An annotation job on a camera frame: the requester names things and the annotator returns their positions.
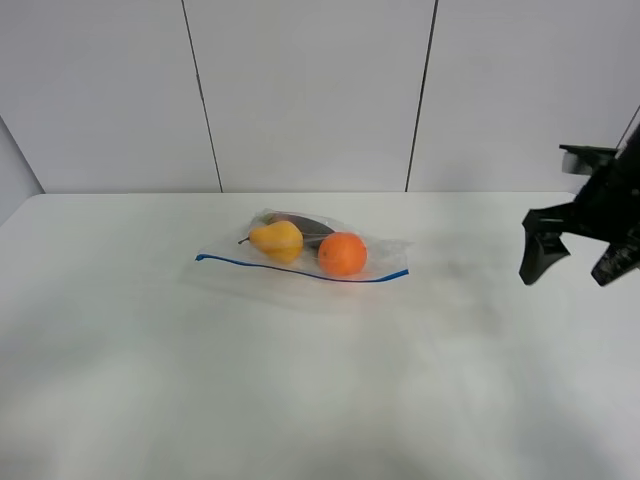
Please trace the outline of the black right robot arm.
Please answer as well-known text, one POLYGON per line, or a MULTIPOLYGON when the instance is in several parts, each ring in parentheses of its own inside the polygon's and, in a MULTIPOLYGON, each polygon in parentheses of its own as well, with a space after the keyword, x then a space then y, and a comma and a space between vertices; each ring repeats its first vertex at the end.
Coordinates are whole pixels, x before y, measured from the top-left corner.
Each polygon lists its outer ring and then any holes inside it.
POLYGON ((574 199, 531 209, 522 225, 525 247, 519 269, 532 285, 570 255, 561 236, 570 233, 608 244, 591 276, 602 287, 639 267, 639 131, 621 149, 562 145, 563 170, 588 175, 574 199))

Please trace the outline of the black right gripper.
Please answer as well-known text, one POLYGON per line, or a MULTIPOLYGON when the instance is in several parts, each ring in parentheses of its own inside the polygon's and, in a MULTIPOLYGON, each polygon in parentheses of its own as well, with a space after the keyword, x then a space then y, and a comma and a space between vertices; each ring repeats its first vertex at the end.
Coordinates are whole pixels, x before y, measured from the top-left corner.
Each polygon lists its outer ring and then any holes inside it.
POLYGON ((610 245, 591 276, 602 287, 639 268, 639 151, 617 150, 616 158, 595 170, 574 199, 532 209, 522 222, 525 246, 519 276, 535 284, 556 262, 568 257, 564 233, 610 245))

